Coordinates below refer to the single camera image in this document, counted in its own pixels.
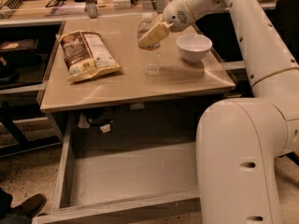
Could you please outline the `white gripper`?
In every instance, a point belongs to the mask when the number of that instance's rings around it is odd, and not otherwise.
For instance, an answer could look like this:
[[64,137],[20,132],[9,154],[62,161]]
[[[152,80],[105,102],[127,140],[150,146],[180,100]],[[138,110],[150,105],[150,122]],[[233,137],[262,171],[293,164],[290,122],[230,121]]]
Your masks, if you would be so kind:
[[195,17],[186,0],[172,0],[164,9],[164,21],[154,23],[139,39],[143,47],[151,47],[169,36],[181,32],[195,23]]

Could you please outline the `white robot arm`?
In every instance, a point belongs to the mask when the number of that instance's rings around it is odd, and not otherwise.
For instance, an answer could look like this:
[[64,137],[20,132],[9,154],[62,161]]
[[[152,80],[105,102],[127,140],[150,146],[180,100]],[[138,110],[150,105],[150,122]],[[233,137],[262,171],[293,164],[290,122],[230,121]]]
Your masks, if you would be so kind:
[[275,159],[299,148],[298,64],[257,0],[172,0],[141,41],[148,46],[207,14],[230,13],[250,98],[201,116],[196,164],[203,224],[282,224]]

